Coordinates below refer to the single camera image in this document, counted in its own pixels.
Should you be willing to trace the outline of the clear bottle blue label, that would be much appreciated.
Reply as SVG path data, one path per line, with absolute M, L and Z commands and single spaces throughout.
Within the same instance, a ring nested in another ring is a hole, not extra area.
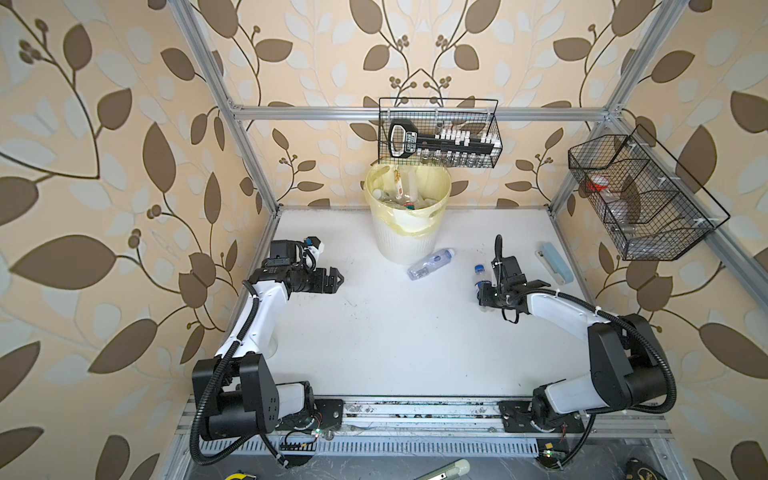
M 493 282 L 490 272 L 485 268 L 483 264 L 477 264 L 474 267 L 474 272 L 476 297 L 478 300 L 481 300 L 485 293 L 493 292 Z

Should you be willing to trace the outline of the capless bottle green red label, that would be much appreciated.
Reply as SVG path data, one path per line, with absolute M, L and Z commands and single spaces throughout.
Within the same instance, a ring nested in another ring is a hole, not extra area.
M 414 209 L 419 201 L 417 176 L 413 169 L 394 170 L 395 200 L 406 209 Z

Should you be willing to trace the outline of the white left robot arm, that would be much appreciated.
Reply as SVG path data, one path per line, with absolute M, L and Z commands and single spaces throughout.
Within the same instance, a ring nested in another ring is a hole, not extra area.
M 243 282 L 244 304 L 217 353 L 196 363 L 196 412 L 190 455 L 201 466 L 217 463 L 260 438 L 280 465 L 289 460 L 267 438 L 278 428 L 320 436 L 342 423 L 343 401 L 317 401 L 306 381 L 278 384 L 267 364 L 276 322 L 293 293 L 334 294 L 344 277 L 335 267 L 302 261 L 267 262 Z

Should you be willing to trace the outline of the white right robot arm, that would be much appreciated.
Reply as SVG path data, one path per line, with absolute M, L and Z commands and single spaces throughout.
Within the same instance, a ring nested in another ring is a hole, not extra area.
M 527 279 L 514 256 L 497 253 L 495 280 L 478 286 L 478 303 L 517 324 L 522 315 L 546 320 L 587 345 L 589 371 L 579 377 L 537 387 L 528 422 L 552 431 L 577 413 L 634 410 L 669 412 L 678 391 L 671 366 L 650 323 L 641 315 L 619 316 L 550 284 Z

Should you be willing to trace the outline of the white ribbed trash bin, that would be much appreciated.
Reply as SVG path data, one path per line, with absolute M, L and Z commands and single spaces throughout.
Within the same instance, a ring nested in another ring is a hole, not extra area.
M 445 206 L 408 210 L 376 203 L 370 207 L 376 245 L 389 261 L 410 265 L 435 250 Z

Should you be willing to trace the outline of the yellow bin liner bag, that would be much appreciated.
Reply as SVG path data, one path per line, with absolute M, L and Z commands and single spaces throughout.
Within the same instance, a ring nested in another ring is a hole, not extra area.
M 363 182 L 373 217 L 399 235 L 428 235 L 439 228 L 450 198 L 449 171 L 439 166 L 377 164 Z

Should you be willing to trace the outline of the red capped jar in basket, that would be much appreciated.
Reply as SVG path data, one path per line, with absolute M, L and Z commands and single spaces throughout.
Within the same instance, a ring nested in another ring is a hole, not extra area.
M 603 175 L 589 175 L 585 180 L 585 191 L 589 194 L 599 193 L 609 188 L 610 179 Z

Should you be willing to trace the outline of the metal base rail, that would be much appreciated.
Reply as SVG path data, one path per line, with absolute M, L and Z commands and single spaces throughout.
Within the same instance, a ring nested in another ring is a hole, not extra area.
M 315 409 L 324 428 L 350 435 L 466 435 L 575 437 L 588 415 L 574 414 L 552 431 L 535 428 L 525 397 L 318 396 Z

